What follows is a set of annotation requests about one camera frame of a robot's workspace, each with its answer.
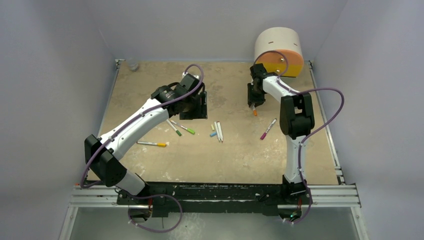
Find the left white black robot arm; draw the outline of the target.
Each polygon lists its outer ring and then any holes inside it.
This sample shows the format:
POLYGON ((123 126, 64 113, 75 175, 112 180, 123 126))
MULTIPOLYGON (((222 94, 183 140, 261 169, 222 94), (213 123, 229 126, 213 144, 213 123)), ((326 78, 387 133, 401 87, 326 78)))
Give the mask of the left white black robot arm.
POLYGON ((148 184, 120 160, 145 134, 173 116, 181 120, 206 119, 207 92, 202 77, 185 73, 180 82, 158 87, 144 105, 117 127, 84 141, 87 169, 107 187, 129 193, 138 205, 149 199, 148 184))

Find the pale yellow cap marker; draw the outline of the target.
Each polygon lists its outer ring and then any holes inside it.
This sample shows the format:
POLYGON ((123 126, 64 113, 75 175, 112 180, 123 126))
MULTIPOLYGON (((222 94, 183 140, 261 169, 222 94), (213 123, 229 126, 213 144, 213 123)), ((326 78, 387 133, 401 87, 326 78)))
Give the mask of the pale yellow cap marker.
POLYGON ((215 129, 215 133, 216 133, 216 137, 218 139, 218 142, 221 143, 221 137, 220 137, 220 133, 219 133, 219 128, 218 128, 218 123, 216 121, 214 121, 214 129, 215 129))

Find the orange cap marker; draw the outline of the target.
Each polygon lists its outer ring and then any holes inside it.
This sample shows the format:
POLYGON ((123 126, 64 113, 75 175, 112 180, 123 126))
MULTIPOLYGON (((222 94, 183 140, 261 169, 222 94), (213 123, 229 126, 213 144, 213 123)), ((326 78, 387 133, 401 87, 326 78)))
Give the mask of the orange cap marker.
POLYGON ((258 116, 258 113, 257 113, 256 107, 255 107, 255 105, 254 105, 254 104, 251 106, 251 109, 252 109, 253 115, 254 115, 255 117, 257 117, 257 116, 258 116))

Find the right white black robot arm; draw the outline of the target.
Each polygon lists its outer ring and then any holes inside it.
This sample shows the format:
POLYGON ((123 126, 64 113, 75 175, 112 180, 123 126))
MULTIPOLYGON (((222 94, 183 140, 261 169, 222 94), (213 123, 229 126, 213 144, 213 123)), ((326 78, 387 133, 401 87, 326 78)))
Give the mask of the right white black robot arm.
POLYGON ((272 96, 280 104, 279 126, 286 137, 286 166, 282 177, 282 200, 294 203, 306 192, 303 180, 306 179, 302 165, 305 158, 305 142, 302 142, 315 127, 312 96, 301 93, 286 83, 274 72, 267 72, 262 63, 250 68, 251 83, 247 85, 247 104, 256 108, 266 101, 266 94, 272 96))

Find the magenta cap marker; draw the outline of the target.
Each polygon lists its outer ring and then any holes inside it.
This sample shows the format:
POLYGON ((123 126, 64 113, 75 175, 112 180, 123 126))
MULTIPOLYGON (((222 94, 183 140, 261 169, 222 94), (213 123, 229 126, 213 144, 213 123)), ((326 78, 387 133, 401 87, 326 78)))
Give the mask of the magenta cap marker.
POLYGON ((265 132, 261 135, 261 137, 259 138, 260 140, 264 140, 265 137, 267 136, 267 134, 269 133, 269 131, 271 130, 271 128, 275 125, 275 123, 277 122, 277 118, 274 118, 271 123, 268 125, 267 129, 265 130, 265 132))

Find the blue cap marker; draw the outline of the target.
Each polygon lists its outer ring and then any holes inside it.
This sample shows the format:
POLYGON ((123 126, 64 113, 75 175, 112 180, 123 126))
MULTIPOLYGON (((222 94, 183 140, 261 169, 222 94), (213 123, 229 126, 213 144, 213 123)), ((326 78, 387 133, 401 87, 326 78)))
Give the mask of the blue cap marker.
POLYGON ((221 123, 219 121, 217 121, 217 130, 218 130, 220 142, 223 143, 224 138, 223 138, 223 133, 222 133, 222 128, 221 128, 221 123))

